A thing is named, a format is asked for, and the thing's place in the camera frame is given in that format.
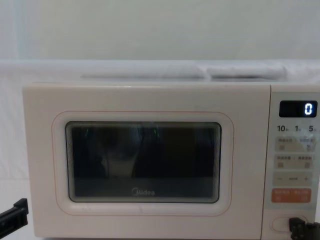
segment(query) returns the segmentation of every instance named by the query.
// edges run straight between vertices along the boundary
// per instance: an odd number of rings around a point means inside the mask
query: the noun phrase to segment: button
[[[300,218],[308,222],[306,217],[302,215],[278,216],[271,221],[270,227],[275,232],[289,233],[289,219]]]
[[[274,188],[271,201],[273,203],[309,203],[311,192],[310,188]]]
[[[279,136],[275,139],[277,152],[314,152],[315,147],[315,137]]]
[[[313,156],[310,154],[277,154],[274,156],[275,169],[300,169],[313,168]]]
[[[273,185],[275,187],[308,187],[312,185],[312,178],[311,171],[275,171]]]

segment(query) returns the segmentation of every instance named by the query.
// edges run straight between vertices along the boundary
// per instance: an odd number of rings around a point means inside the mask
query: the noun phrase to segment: microwave casing
[[[309,203],[270,201],[279,101],[320,101],[318,85],[237,82],[33,83],[23,89],[34,231],[39,237],[124,239],[288,238],[286,221],[315,218],[319,167]],[[69,121],[218,122],[222,127],[217,203],[73,202],[68,196]]]

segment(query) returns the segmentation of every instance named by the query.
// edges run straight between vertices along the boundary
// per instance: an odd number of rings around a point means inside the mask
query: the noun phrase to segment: digital display
[[[281,101],[279,117],[314,118],[317,116],[317,101]]]

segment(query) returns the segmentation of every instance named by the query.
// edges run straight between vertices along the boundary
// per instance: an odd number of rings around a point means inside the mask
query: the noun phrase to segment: control panel
[[[303,88],[271,87],[262,239],[290,238],[289,218],[315,220],[320,94],[314,89],[299,92]]]

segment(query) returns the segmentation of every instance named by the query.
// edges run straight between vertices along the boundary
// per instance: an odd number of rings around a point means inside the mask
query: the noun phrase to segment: white wall
[[[0,59],[18,56],[17,36],[12,0],[0,0]]]
[[[27,59],[318,59],[319,0],[15,0]]]

